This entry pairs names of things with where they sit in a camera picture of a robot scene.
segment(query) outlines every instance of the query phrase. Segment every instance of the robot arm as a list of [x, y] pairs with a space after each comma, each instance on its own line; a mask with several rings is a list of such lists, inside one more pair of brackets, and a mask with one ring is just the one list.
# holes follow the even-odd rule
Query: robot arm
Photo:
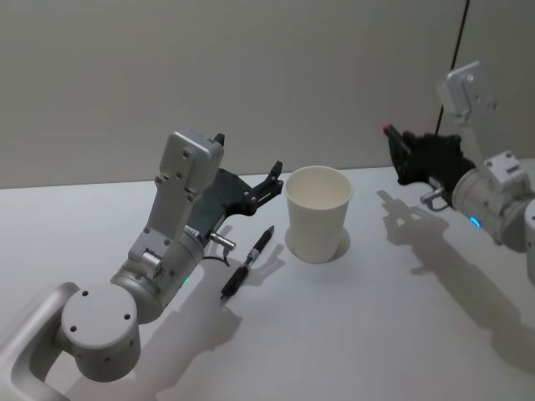
[[535, 241], [535, 195], [526, 171], [503, 145], [497, 102], [479, 62], [449, 73], [439, 85], [439, 94], [444, 110], [461, 129], [470, 159], [463, 155], [458, 135], [416, 137], [385, 126], [400, 184], [431, 185], [433, 191], [420, 198], [430, 209], [437, 211], [433, 200], [441, 197], [498, 245], [527, 251], [528, 271], [535, 285], [535, 256], [530, 246]]
[[99, 382], [125, 376], [140, 356], [139, 325], [156, 320], [204, 257], [210, 240], [226, 255], [235, 244], [217, 229], [234, 214], [251, 216], [279, 195], [278, 162], [251, 188], [219, 169], [224, 136], [190, 132], [167, 140], [155, 178], [149, 219], [110, 283], [64, 283], [19, 315], [0, 343], [2, 400], [65, 401], [43, 381], [58, 355], [71, 354], [80, 372]]

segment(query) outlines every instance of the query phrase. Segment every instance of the white table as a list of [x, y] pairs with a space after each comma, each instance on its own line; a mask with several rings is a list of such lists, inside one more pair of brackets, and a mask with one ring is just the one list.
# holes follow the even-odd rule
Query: white table
[[[219, 291], [232, 270], [202, 263], [164, 315], [141, 328], [133, 373], [93, 383], [63, 355], [48, 382], [73, 401], [535, 399], [525, 256], [494, 246], [451, 210], [397, 226], [406, 210], [388, 202], [388, 217], [378, 191], [412, 207], [427, 188], [399, 187], [391, 168], [344, 173], [355, 191], [351, 244], [338, 260], [309, 265], [288, 251], [279, 196], [253, 218], [227, 221], [235, 261], [271, 224], [276, 233], [225, 307]], [[0, 191], [0, 289], [13, 300], [0, 307], [2, 324], [50, 282], [107, 282], [154, 194], [150, 182]]]

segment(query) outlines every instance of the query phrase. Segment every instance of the paper cup rim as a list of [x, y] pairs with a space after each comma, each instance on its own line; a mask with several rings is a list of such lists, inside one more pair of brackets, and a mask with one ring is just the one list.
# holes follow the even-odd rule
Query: paper cup rim
[[[335, 172], [336, 174], [341, 175], [342, 177], [344, 177], [344, 179], [349, 184], [350, 193], [349, 193], [349, 195], [347, 196], [347, 198], [343, 202], [339, 202], [337, 205], [330, 206], [330, 207], [309, 207], [309, 206], [303, 206], [300, 202], [297, 202], [294, 198], [292, 198], [292, 196], [290, 196], [290, 194], [288, 193], [288, 182], [290, 181], [292, 176], [294, 174], [298, 173], [299, 171], [302, 171], [302, 170], [310, 170], [310, 169], [317, 169], [317, 168], [324, 169], [324, 170], [331, 170], [331, 171]], [[331, 211], [333, 209], [339, 208], [340, 206], [348, 204], [349, 201], [351, 201], [351, 199], [353, 198], [354, 189], [353, 189], [353, 184], [351, 184], [351, 181], [349, 180], [349, 178], [346, 177], [345, 175], [343, 175], [339, 170], [336, 170], [333, 167], [328, 167], [327, 165], [306, 165], [306, 166], [301, 167], [300, 169], [297, 169], [295, 171], [292, 171], [292, 173], [290, 173], [290, 176], [286, 179], [286, 185], [284, 186], [284, 193], [286, 194], [286, 197], [292, 203], [294, 203], [295, 205], [298, 205], [300, 207], [303, 207], [305, 209], [309, 209], [311, 211]]]

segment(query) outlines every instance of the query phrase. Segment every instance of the gray wall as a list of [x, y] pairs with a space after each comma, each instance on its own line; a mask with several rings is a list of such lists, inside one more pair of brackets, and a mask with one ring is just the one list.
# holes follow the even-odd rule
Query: gray wall
[[435, 127], [462, 7], [0, 0], [0, 187], [149, 180], [188, 127], [239, 173], [387, 165], [384, 122]]
[[[535, 156], [535, 2], [471, 0], [457, 66], [481, 60], [497, 96], [507, 143], [521, 157]], [[450, 120], [441, 134], [456, 132]]]

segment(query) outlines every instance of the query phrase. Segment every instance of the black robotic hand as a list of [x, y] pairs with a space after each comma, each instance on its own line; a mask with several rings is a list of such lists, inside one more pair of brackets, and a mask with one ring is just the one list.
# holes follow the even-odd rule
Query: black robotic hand
[[389, 139], [390, 157], [398, 173], [398, 182], [408, 185], [425, 182], [433, 188], [443, 188], [444, 200], [451, 206], [451, 196], [457, 182], [474, 164], [461, 150], [459, 135], [416, 136], [410, 131], [403, 135], [393, 126], [385, 125], [383, 132]]
[[[214, 140], [224, 145], [225, 136], [219, 134]], [[282, 171], [283, 163], [278, 161], [263, 182], [251, 187], [230, 171], [218, 169], [214, 182], [193, 206], [188, 227], [206, 246], [210, 234], [215, 233], [226, 218], [233, 215], [252, 216], [259, 207], [280, 195], [283, 182], [278, 177]]]

